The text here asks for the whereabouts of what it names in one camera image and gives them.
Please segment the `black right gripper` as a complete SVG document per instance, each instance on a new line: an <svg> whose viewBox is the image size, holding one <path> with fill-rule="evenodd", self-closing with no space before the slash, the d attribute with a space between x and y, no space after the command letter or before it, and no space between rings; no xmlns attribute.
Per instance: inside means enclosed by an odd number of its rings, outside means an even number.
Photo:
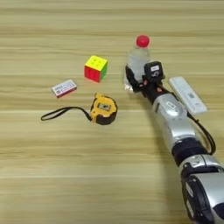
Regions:
<svg viewBox="0 0 224 224"><path fill-rule="evenodd" d="M135 79L135 75L132 70L126 66L125 67L126 77L128 83L132 86L133 92L141 92L144 97L146 97L150 103L153 103L159 96L169 94L169 91L162 86L159 86L157 83L140 83L138 84Z"/></svg>

